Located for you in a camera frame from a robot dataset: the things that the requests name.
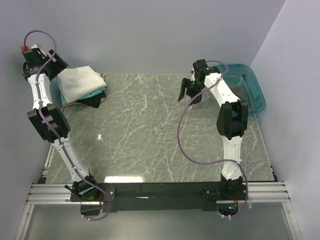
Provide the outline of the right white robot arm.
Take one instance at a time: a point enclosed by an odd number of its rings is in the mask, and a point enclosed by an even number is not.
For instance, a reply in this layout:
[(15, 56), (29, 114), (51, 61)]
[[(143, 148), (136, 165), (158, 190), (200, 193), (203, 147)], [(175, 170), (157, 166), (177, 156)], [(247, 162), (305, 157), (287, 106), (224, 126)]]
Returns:
[(241, 167), (241, 145), (248, 127), (248, 104), (236, 96), (223, 79), (225, 72), (216, 66), (208, 66), (205, 59), (196, 60), (192, 65), (191, 78), (183, 78), (178, 100), (189, 96), (187, 106), (200, 103), (202, 95), (209, 91), (219, 105), (216, 128), (222, 137), (223, 168), (220, 192), (232, 193), (244, 189), (245, 174)]

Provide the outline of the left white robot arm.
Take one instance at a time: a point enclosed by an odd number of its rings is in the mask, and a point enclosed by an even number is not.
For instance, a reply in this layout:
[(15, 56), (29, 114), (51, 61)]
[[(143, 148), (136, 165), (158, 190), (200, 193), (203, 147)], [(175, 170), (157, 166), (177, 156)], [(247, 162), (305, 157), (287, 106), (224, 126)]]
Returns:
[(63, 159), (72, 180), (72, 186), (66, 186), (66, 189), (72, 196), (79, 202), (97, 200), (100, 195), (97, 182), (77, 156), (70, 138), (70, 125), (51, 98), (51, 80), (68, 64), (52, 49), (45, 54), (39, 47), (24, 46), (22, 55), (25, 58), (23, 77), (30, 84), (33, 96), (32, 110), (27, 113), (29, 121), (40, 137), (51, 143)]

